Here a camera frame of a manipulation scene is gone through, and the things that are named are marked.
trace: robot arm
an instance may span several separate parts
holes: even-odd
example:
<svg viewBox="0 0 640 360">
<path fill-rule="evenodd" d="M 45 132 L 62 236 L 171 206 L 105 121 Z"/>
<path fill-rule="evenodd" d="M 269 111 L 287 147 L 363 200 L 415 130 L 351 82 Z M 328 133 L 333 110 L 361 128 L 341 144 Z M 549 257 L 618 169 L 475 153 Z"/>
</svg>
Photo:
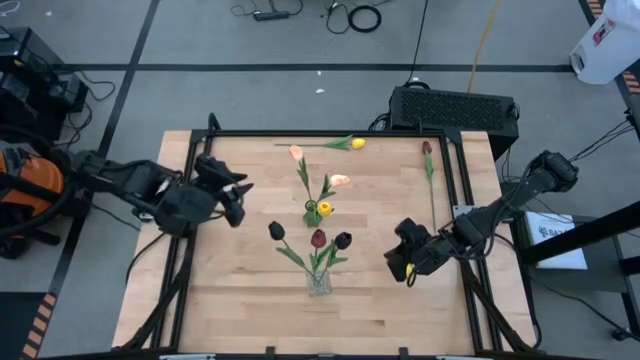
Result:
<svg viewBox="0 0 640 360">
<path fill-rule="evenodd" d="M 240 225 L 244 218 L 241 199 L 253 187 L 237 186 L 246 175 L 232 173 L 224 162 L 205 155 L 196 159 L 198 177 L 191 181 L 152 161 L 119 164 L 89 151 L 73 155 L 69 167 L 79 187 L 113 194 L 133 205 L 138 217 L 153 217 L 160 230 L 179 237 L 209 220 L 218 203 L 229 225 Z"/>
<path fill-rule="evenodd" d="M 475 209 L 453 220 L 451 229 L 442 228 L 431 236 L 422 225 L 407 218 L 395 229 L 400 245 L 385 254 L 396 281 L 415 275 L 429 275 L 451 257 L 469 259 L 485 248 L 500 221 L 511 214 L 509 209 L 524 205 L 545 192 L 566 192 L 578 181 L 578 168 L 559 153 L 544 151 L 529 165 L 516 188 L 489 206 Z"/>
</svg>

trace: white container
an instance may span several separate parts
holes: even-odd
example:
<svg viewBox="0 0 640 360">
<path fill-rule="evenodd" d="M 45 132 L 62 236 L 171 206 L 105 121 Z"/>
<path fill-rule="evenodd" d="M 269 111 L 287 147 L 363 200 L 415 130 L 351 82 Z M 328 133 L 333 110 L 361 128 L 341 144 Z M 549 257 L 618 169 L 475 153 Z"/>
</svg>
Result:
<svg viewBox="0 0 640 360">
<path fill-rule="evenodd" d="M 607 0 L 569 56 L 578 79 L 604 85 L 640 59 L 640 0 Z"/>
</svg>

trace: green vase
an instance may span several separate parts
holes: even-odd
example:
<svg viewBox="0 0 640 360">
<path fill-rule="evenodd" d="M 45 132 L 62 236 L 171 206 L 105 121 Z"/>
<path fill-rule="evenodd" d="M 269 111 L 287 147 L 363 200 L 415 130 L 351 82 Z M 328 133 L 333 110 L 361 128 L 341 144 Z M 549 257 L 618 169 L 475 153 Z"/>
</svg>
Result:
<svg viewBox="0 0 640 360">
<path fill-rule="evenodd" d="M 307 224 L 307 227 L 313 228 L 320 226 L 322 222 L 322 216 L 318 214 L 318 204 L 309 200 L 304 204 L 305 213 L 302 215 L 302 220 Z"/>
</svg>

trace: sticker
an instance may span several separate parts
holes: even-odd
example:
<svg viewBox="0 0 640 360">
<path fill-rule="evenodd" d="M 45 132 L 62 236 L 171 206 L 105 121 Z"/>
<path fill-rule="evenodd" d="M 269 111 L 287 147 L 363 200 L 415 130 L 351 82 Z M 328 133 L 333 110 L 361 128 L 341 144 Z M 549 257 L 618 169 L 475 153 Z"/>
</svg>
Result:
<svg viewBox="0 0 640 360">
<path fill-rule="evenodd" d="M 604 24 L 602 24 L 602 26 L 600 26 L 598 31 L 596 31 L 596 33 L 593 34 L 593 42 L 594 42 L 595 46 L 600 45 L 602 40 L 604 40 L 604 38 L 607 37 L 607 35 L 609 35 L 611 30 L 613 30 L 615 27 L 616 27 L 616 23 L 613 22 L 613 20 L 606 19 L 604 21 Z"/>
</svg>

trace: red tulip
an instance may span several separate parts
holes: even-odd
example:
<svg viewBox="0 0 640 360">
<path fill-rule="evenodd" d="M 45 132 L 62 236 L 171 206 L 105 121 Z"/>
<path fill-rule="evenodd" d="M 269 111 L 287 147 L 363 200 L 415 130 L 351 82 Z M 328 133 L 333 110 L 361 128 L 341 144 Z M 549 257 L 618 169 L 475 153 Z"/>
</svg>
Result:
<svg viewBox="0 0 640 360">
<path fill-rule="evenodd" d="M 422 142 L 422 152 L 423 152 L 424 154 L 426 154 L 426 153 L 431 154 L 431 152 L 432 152 L 432 151 L 433 151 L 433 149 L 431 148 L 431 144 L 429 144 L 429 142 L 428 142 L 428 141 L 426 141 L 426 140 L 425 140 L 425 141 L 423 141 L 423 142 Z"/>
<path fill-rule="evenodd" d="M 324 231 L 318 229 L 311 235 L 311 245 L 316 249 L 327 245 L 327 235 L 324 234 Z"/>
</svg>

